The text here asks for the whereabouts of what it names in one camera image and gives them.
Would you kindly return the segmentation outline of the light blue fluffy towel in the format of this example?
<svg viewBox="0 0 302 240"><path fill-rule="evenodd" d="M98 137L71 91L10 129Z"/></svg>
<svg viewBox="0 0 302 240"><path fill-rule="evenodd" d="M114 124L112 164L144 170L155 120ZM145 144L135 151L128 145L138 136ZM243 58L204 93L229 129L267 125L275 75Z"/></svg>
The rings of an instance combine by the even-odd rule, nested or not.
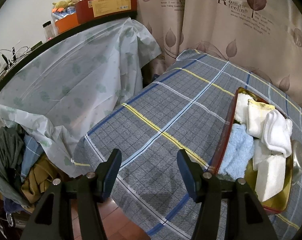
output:
<svg viewBox="0 0 302 240"><path fill-rule="evenodd" d="M253 137L245 124L233 124L218 175L236 180L244 178L246 166L254 154Z"/></svg>

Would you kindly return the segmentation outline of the white foam sponge block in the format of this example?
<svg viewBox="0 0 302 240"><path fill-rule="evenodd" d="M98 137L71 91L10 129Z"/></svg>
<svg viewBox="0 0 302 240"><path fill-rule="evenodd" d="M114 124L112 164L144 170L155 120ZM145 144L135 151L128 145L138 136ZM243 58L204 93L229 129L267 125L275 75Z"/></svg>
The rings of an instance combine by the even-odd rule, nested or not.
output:
<svg viewBox="0 0 302 240"><path fill-rule="evenodd" d="M284 187L286 158L270 155L258 165L255 192L260 202L272 198Z"/></svg>

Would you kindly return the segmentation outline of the white towel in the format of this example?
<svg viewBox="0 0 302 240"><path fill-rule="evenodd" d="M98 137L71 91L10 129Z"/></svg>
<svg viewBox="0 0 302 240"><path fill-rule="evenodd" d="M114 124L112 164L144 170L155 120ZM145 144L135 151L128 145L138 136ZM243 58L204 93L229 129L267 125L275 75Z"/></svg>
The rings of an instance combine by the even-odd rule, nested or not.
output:
<svg viewBox="0 0 302 240"><path fill-rule="evenodd" d="M238 94L234 119L240 124L246 124L249 100L253 100L253 98L250 95L244 93Z"/></svg>

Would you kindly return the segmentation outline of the yellow edged white cloth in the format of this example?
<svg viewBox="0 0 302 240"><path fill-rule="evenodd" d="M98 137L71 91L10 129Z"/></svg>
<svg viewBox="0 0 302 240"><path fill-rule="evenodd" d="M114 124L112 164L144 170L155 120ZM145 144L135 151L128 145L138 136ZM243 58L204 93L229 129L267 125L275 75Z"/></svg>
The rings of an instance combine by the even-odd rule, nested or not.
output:
<svg viewBox="0 0 302 240"><path fill-rule="evenodd" d="M252 137L260 139L267 114L274 110L274 105L248 100L246 116L246 133Z"/></svg>

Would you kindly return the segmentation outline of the white sock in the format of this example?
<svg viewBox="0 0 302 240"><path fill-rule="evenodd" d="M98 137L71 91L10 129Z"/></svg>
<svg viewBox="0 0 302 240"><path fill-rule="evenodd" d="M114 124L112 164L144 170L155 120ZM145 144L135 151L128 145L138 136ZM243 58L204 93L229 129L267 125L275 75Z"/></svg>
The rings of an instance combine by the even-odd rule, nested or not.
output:
<svg viewBox="0 0 302 240"><path fill-rule="evenodd" d="M272 152L282 154L285 158L292 154L292 121L276 109L270 111L264 120L262 143Z"/></svg>

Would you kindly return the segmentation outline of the grey plaid bed sheet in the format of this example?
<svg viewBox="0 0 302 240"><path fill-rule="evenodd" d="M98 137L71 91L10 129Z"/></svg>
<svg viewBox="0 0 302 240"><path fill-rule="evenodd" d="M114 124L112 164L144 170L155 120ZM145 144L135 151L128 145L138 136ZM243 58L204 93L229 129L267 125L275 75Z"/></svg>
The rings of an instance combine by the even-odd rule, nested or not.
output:
<svg viewBox="0 0 302 240"><path fill-rule="evenodd" d="M254 70L186 50L166 73L121 104L80 139L74 161L94 170L114 148L122 164L111 198L151 239L190 239L199 205L186 191L176 155L188 151L213 167L227 113L239 87L275 105L302 144L302 109Z"/></svg>

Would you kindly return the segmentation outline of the red gold tin box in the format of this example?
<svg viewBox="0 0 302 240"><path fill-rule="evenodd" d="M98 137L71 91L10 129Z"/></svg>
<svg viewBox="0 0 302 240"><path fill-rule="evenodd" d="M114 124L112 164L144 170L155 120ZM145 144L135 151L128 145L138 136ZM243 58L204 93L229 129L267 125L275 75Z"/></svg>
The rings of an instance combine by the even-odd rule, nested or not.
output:
<svg viewBox="0 0 302 240"><path fill-rule="evenodd" d="M229 105L228 113L226 116L226 123L224 124L221 137L218 142L218 146L216 147L215 153L212 157L212 160L210 161L210 168L209 170L213 174L218 174L221 162L223 160L225 150L228 144L229 136L231 134L231 128L232 124L235 122L234 120L234 114L235 114L235 106L236 106L236 100L239 93L244 93L252 96L255 101L267 103L264 99L259 97L258 95L252 93L251 91L239 87L234 96L233 99ZM284 178L284 187L283 190L280 191L278 194L273 196L272 198L262 202L262 207L266 211L268 215L275 215L278 213L283 212L288 204L290 191L291 191L291 185L292 185L292 170L293 170L293 156L289 156L286 158L286 166L285 166L285 178ZM253 170L253 163L250 160L248 162L248 165L246 166L246 171L244 178L250 185L252 189L255 189L256 180L257 180L258 172Z"/></svg>

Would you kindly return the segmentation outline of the pile of clothes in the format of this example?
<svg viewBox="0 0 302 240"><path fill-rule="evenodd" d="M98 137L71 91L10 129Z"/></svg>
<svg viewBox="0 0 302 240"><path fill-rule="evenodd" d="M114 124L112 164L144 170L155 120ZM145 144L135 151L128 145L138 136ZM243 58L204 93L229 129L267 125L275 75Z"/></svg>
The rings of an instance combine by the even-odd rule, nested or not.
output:
<svg viewBox="0 0 302 240"><path fill-rule="evenodd" d="M6 213L31 214L54 179L70 180L32 136L22 128L0 128L0 193Z"/></svg>

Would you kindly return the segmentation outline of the translucent green patterned cover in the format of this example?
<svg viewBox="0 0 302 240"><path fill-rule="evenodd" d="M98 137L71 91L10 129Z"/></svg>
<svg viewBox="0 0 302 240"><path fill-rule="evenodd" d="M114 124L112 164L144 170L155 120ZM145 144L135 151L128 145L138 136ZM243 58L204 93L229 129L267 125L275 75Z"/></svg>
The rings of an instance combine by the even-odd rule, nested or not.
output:
<svg viewBox="0 0 302 240"><path fill-rule="evenodd" d="M116 106L142 89L141 68L160 55L131 18L96 25L55 44L14 75L0 92L0 117L20 124L48 159L70 177L85 161L79 140Z"/></svg>

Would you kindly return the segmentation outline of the steel bowl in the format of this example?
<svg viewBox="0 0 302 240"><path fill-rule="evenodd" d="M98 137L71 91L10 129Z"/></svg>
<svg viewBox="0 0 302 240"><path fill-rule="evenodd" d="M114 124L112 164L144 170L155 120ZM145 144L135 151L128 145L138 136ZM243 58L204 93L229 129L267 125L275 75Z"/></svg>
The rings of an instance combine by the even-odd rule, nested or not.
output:
<svg viewBox="0 0 302 240"><path fill-rule="evenodd" d="M302 144L298 140L292 141L292 184L295 185L302 176Z"/></svg>

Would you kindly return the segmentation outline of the dark lidded jar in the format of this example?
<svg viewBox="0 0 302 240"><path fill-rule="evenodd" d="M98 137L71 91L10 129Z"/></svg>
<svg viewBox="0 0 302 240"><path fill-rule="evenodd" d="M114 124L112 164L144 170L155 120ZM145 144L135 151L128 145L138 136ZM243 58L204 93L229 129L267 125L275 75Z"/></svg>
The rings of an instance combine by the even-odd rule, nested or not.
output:
<svg viewBox="0 0 302 240"><path fill-rule="evenodd" d="M49 40L51 40L52 38L55 37L54 29L53 29L51 21L45 22L43 24L43 29L44 29L45 37L46 37L47 41L49 41Z"/></svg>

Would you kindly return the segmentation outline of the orange box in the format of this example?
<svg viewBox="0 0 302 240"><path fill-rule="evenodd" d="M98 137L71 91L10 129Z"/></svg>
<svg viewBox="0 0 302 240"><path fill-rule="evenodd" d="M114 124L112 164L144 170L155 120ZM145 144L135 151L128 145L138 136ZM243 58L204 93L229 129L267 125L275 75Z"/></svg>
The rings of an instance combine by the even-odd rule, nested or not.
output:
<svg viewBox="0 0 302 240"><path fill-rule="evenodd" d="M55 22L55 26L58 34L64 33L72 28L79 26L77 14L74 13L62 18L61 20L57 20Z"/></svg>

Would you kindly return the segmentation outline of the red box with yellow label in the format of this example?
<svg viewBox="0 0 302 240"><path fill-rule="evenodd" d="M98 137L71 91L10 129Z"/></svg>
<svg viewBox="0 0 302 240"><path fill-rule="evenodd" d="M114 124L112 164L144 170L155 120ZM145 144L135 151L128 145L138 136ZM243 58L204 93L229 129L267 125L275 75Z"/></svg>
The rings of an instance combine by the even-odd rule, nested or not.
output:
<svg viewBox="0 0 302 240"><path fill-rule="evenodd" d="M82 0L75 4L77 20L84 24L98 18L137 12L137 0Z"/></svg>

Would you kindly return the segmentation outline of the beige leaf print curtain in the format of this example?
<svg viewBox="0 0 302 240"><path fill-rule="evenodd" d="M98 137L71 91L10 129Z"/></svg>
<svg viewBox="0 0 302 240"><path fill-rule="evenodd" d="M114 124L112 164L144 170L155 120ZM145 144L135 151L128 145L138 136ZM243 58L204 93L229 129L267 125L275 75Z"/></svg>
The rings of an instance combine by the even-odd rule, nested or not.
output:
<svg viewBox="0 0 302 240"><path fill-rule="evenodd" d="M302 13L293 0L137 0L137 19L162 54L144 82L186 49L230 61L272 83L302 107Z"/></svg>

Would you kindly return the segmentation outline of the yellow plush toy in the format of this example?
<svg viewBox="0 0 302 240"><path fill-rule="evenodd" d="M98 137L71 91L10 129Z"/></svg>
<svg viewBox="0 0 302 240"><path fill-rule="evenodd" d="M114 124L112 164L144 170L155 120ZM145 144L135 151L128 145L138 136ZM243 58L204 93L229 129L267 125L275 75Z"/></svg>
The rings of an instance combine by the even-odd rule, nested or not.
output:
<svg viewBox="0 0 302 240"><path fill-rule="evenodd" d="M54 9L60 9L60 8L67 8L70 7L72 5L74 5L74 3L71 0L61 0L59 2L53 2L52 5L54 6Z"/></svg>

